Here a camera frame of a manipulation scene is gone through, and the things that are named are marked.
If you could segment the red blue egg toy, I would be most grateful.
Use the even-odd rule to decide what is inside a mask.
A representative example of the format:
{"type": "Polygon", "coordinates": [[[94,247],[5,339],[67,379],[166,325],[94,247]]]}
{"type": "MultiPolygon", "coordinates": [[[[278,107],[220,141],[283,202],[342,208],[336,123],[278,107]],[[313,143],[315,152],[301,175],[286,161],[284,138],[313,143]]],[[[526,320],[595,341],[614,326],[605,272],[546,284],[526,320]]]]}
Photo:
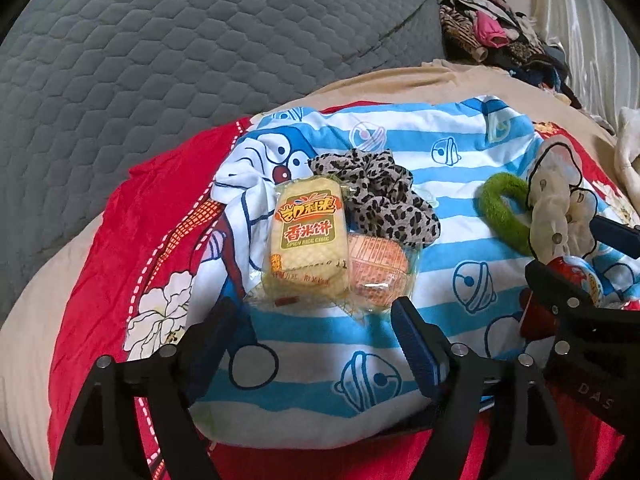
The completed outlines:
{"type": "Polygon", "coordinates": [[[602,284],[590,264],[581,258],[559,256],[549,263],[534,259],[526,264],[524,273],[520,335],[528,341],[554,336],[561,315],[569,310],[602,306],[602,284]]]}

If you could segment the beige sheer scrunchie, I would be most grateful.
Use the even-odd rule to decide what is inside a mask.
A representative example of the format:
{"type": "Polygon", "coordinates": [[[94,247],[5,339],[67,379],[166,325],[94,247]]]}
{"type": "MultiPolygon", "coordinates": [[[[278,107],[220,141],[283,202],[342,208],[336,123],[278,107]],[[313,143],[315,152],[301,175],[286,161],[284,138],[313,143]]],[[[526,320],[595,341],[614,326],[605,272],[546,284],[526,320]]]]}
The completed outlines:
{"type": "Polygon", "coordinates": [[[532,213],[528,242],[537,260],[587,260],[596,251],[590,222],[598,199],[585,184],[582,160],[570,140],[559,134],[544,140],[527,176],[526,205],[532,213]]]}

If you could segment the orange biscuit pack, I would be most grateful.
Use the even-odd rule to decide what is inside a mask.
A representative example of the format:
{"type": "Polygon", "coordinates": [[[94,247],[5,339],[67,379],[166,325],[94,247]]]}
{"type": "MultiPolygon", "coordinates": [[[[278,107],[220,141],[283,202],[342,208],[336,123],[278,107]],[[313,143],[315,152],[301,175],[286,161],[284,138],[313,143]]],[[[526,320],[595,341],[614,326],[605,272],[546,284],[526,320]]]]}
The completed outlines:
{"type": "Polygon", "coordinates": [[[394,240],[350,232],[350,298],[360,310],[382,313],[409,296],[420,252],[394,240]]]}

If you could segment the leopard print scrunchie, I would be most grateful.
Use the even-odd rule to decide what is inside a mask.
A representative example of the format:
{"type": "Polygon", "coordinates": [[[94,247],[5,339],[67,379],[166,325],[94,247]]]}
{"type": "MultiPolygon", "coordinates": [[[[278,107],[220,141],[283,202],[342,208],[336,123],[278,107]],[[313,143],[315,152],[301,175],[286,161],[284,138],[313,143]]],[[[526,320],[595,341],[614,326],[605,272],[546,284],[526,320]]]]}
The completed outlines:
{"type": "Polygon", "coordinates": [[[427,248],[440,237],[433,206],[413,191],[413,175],[389,150],[322,154],[308,162],[318,177],[340,181],[346,191],[346,217],[357,231],[402,246],[427,248]]]}

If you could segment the yellow rice cracker pack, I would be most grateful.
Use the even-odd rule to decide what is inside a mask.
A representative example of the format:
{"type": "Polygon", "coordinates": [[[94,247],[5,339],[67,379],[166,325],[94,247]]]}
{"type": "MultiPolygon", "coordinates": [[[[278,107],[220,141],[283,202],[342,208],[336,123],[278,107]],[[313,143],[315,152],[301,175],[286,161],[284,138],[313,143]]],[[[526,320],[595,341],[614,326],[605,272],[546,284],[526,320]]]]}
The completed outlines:
{"type": "Polygon", "coordinates": [[[350,262],[343,185],[312,176],[278,185],[276,196],[250,303],[262,310],[345,307],[350,262]]]}

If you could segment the white green fleece blanket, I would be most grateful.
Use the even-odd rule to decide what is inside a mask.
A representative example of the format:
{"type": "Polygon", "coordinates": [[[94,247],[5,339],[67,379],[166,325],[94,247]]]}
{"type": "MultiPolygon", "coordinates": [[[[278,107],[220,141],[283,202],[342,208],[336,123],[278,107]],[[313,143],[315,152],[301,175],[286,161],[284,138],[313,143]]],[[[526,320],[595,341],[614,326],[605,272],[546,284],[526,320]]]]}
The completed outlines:
{"type": "Polygon", "coordinates": [[[614,153],[616,177],[636,211],[640,207],[640,112],[638,108],[620,109],[614,153]]]}

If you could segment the red floral blanket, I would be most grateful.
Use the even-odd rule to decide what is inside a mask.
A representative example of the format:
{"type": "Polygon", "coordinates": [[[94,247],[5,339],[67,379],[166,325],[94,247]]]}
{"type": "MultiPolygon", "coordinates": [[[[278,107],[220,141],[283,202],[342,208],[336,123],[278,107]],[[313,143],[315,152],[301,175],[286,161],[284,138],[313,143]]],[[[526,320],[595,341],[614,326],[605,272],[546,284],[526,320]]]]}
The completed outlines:
{"type": "MultiPolygon", "coordinates": [[[[248,118],[203,131],[135,166],[107,201],[87,260],[67,301],[50,377],[50,457],[90,368],[102,354],[124,360],[127,324],[172,272],[192,271],[198,241],[221,214],[207,193],[248,118]]],[[[254,450],[212,446],[226,479],[405,479],[430,435],[382,437],[335,450],[254,450]]]]}

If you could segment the white satin curtain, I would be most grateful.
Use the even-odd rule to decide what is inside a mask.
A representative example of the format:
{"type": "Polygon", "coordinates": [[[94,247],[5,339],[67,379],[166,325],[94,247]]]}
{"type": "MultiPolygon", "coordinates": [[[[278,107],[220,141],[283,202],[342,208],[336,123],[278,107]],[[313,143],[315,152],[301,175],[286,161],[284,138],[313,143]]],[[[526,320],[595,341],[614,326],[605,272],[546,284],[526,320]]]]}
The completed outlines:
{"type": "Polygon", "coordinates": [[[604,0],[535,0],[537,32],[564,52],[567,85],[584,109],[620,128],[639,108],[639,55],[604,0]]]}

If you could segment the pile of clothes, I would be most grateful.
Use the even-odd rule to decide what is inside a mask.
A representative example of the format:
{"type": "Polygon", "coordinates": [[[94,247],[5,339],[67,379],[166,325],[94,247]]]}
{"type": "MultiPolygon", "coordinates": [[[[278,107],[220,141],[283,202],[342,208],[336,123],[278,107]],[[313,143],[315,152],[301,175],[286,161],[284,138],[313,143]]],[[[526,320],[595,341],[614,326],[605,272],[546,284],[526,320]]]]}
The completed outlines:
{"type": "Polygon", "coordinates": [[[548,91],[575,110],[582,103],[567,84],[570,69],[560,47],[542,40],[533,20],[506,0],[437,0],[448,58],[498,67],[548,91]]]}

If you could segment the grey quilted headboard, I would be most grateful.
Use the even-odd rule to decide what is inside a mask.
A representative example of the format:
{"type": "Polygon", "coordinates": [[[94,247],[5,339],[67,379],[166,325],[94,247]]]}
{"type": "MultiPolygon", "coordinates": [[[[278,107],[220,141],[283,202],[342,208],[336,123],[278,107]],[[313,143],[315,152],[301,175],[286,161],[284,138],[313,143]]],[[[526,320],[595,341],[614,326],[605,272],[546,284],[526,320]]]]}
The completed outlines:
{"type": "Polygon", "coordinates": [[[1,43],[1,309],[129,170],[444,53],[436,0],[30,0],[1,43]]]}

